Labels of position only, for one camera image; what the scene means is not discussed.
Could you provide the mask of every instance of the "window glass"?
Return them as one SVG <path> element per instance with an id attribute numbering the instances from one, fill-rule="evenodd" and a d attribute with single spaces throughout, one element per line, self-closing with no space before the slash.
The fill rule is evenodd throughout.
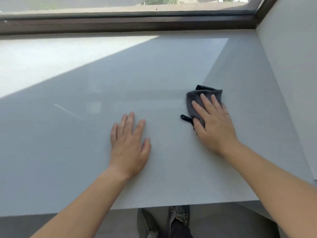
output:
<path id="1" fill-rule="evenodd" d="M 2 14 L 254 11 L 261 0 L 0 0 Z"/>

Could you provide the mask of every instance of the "brown window frame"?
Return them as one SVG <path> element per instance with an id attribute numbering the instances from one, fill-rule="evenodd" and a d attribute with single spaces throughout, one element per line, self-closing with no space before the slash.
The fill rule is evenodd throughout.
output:
<path id="1" fill-rule="evenodd" d="M 277 0 L 248 3 L 255 11 L 184 11 L 159 13 L 93 13 L 1 15 L 0 35 L 255 29 Z"/>

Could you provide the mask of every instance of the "window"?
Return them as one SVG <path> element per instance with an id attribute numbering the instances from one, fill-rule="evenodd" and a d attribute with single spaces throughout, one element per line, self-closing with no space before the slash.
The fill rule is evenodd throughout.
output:
<path id="1" fill-rule="evenodd" d="M 0 0 L 0 34 L 251 29 L 276 0 Z"/>

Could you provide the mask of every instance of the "sneaker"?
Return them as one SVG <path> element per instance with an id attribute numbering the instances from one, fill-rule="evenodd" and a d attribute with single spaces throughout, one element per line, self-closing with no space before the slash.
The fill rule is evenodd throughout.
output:
<path id="1" fill-rule="evenodd" d="M 145 209 L 138 209 L 137 228 L 139 238 L 158 238 L 159 226 Z"/>
<path id="2" fill-rule="evenodd" d="M 189 205 L 170 206 L 167 219 L 167 234 L 170 236 L 172 223 L 174 220 L 179 220 L 184 225 L 189 226 L 190 208 Z"/>

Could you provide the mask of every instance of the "gray cloth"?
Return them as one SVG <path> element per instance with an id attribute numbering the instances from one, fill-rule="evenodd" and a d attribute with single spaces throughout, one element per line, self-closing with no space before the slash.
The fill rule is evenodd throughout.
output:
<path id="1" fill-rule="evenodd" d="M 193 118 L 197 118 L 200 121 L 200 123 L 203 125 L 203 127 L 205 127 L 205 122 L 203 118 L 196 112 L 196 110 L 192 106 L 192 101 L 195 100 L 196 103 L 198 103 L 201 107 L 206 109 L 202 100 L 200 99 L 200 94 L 204 94 L 210 100 L 210 102 L 211 102 L 211 95 L 214 94 L 218 102 L 221 104 L 221 94 L 222 94 L 221 89 L 214 89 L 214 88 L 209 88 L 206 86 L 197 85 L 196 90 L 190 91 L 186 94 L 187 111 L 190 117 L 187 117 L 185 115 L 181 115 L 180 117 L 181 119 L 187 122 L 190 122 L 192 125 L 194 125 Z"/>

